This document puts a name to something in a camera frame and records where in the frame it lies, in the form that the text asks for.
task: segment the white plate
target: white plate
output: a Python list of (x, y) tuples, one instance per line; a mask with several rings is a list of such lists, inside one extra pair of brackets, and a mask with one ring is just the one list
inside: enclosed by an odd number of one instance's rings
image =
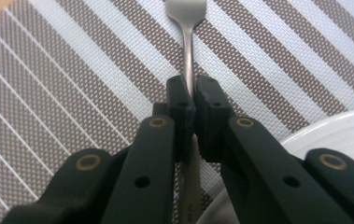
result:
[[(327, 147), (343, 152), (354, 160), (354, 111), (309, 125), (281, 141), (281, 144), (290, 154), (301, 159), (310, 149)], [(226, 189), (208, 206), (197, 223), (239, 223)]]

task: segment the spoon head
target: spoon head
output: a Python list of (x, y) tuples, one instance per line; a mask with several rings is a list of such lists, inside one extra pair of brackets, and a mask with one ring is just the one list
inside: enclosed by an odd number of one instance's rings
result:
[(206, 0), (166, 0), (167, 15), (181, 26), (195, 26), (205, 18)]

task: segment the brass screw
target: brass screw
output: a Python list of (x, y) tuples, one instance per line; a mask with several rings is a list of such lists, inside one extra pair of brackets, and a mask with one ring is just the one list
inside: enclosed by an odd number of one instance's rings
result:
[(238, 119), (236, 123), (243, 128), (251, 128), (254, 125), (254, 122), (250, 119)]
[(101, 161), (101, 157), (96, 154), (89, 154), (80, 157), (77, 160), (76, 167), (80, 171), (89, 171), (94, 169)]
[(164, 126), (166, 123), (167, 121), (165, 121), (165, 119), (156, 118), (156, 119), (151, 119), (149, 125), (152, 126), (153, 128), (160, 128)]
[[(329, 162), (327, 159), (333, 159), (338, 161), (338, 164), (333, 162)], [(319, 160), (322, 164), (334, 169), (334, 170), (346, 170), (348, 165), (347, 163), (340, 157), (332, 155), (332, 154), (322, 154), (319, 156)]]

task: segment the silver spoon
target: silver spoon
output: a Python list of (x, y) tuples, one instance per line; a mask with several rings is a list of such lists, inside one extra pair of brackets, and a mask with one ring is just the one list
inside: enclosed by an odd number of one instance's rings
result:
[[(195, 76), (193, 73), (193, 28), (205, 18), (206, 0), (166, 0), (165, 8), (183, 34), (183, 76), (191, 97), (194, 95)], [(200, 155), (197, 137), (192, 137), (191, 160), (181, 163), (179, 185), (179, 223), (196, 223), (200, 217)]]

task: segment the table surface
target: table surface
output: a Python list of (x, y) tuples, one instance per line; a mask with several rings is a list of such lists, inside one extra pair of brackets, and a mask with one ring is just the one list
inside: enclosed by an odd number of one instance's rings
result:
[[(354, 110), (354, 1), (208, 0), (193, 41), (195, 72), (217, 79), (237, 114), (278, 140)], [(0, 220), (40, 197), (71, 153), (130, 145), (181, 72), (181, 43), (162, 0), (4, 8)], [(218, 164), (202, 161), (201, 172), (206, 208), (224, 187)]]

